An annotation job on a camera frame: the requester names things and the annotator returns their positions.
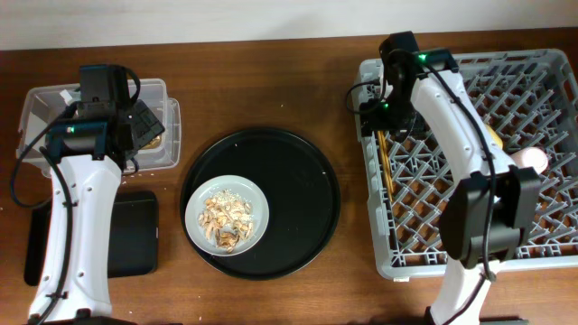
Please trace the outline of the gold foil wrapper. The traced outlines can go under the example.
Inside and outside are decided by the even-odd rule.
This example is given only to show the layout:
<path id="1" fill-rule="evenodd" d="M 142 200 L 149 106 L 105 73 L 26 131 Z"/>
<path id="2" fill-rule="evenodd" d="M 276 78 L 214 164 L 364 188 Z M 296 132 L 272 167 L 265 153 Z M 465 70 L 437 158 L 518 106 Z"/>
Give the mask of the gold foil wrapper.
<path id="1" fill-rule="evenodd" d="M 160 146 L 162 137 L 160 135 L 153 138 L 148 144 L 142 147 L 142 150 L 151 150 Z"/>

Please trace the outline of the grey plate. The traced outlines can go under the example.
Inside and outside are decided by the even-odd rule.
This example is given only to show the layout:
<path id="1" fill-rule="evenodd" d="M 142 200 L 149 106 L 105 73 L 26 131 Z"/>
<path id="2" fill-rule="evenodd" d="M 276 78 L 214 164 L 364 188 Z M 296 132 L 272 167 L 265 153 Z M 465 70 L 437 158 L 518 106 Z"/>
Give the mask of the grey plate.
<path id="1" fill-rule="evenodd" d="M 203 230 L 198 223 L 198 216 L 204 209 L 204 201 L 216 192 L 225 189 L 239 194 L 251 204 L 255 222 L 255 229 L 251 238 L 239 243 L 232 253 L 216 248 L 211 241 L 205 238 Z M 214 256 L 230 257 L 246 252 L 260 241 L 267 230 L 269 217 L 270 212 L 266 196 L 255 183 L 240 176 L 224 175 L 204 182 L 192 193 L 191 197 L 186 201 L 184 222 L 187 235 L 202 252 Z"/>

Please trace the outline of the yellow bowl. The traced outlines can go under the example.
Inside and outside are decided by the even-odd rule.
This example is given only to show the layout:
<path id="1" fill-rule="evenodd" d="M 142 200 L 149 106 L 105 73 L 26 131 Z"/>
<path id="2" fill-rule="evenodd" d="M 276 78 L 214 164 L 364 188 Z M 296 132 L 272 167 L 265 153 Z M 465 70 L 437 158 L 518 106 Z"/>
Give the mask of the yellow bowl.
<path id="1" fill-rule="evenodd" d="M 490 125 L 485 124 L 484 127 L 485 127 L 484 138 L 486 140 L 486 143 L 488 144 L 488 147 L 498 148 L 502 150 L 504 146 L 502 139 L 498 136 L 498 134 L 492 129 Z"/>

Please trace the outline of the food scraps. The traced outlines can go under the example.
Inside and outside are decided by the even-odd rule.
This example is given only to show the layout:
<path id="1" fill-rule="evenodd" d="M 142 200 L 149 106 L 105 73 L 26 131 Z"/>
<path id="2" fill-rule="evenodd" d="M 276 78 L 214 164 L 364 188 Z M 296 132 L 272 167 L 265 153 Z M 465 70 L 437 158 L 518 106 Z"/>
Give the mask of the food scraps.
<path id="1" fill-rule="evenodd" d="M 255 229 L 251 204 L 229 189 L 218 191 L 204 201 L 198 223 L 205 238 L 227 253 L 249 240 Z"/>

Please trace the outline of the pink cup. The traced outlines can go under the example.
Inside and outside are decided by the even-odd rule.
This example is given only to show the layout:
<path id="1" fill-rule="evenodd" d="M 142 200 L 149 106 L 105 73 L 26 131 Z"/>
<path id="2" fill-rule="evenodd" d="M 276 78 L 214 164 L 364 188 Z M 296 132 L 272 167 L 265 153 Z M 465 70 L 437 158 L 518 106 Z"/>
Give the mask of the pink cup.
<path id="1" fill-rule="evenodd" d="M 537 174 L 548 168 L 546 153 L 538 147 L 528 147 L 510 155 L 516 166 L 520 169 L 532 167 Z"/>

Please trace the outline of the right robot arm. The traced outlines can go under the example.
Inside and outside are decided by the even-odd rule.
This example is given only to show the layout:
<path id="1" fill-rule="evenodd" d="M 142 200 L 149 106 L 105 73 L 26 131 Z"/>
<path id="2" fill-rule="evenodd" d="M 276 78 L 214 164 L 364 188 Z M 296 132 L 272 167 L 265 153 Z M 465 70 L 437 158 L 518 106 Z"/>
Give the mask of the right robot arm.
<path id="1" fill-rule="evenodd" d="M 425 311 L 429 324 L 477 324 L 489 287 L 529 236 L 541 181 L 492 139 L 446 49 L 420 51 L 412 32 L 390 34 L 379 46 L 375 79 L 348 90 L 347 109 L 359 134 L 407 136 L 427 125 L 449 163 L 456 188 L 439 231 L 448 255 L 442 289 Z"/>

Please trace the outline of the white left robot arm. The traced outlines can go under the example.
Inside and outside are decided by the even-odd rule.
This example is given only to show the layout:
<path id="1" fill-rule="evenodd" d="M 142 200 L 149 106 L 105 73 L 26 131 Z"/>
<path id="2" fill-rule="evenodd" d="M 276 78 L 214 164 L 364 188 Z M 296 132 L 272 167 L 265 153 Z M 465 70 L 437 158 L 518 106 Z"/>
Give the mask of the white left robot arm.
<path id="1" fill-rule="evenodd" d="M 129 68 L 87 65 L 80 97 L 26 146 L 51 175 L 51 221 L 31 324 L 112 321 L 107 259 L 112 212 L 123 173 L 165 128 L 140 99 Z"/>

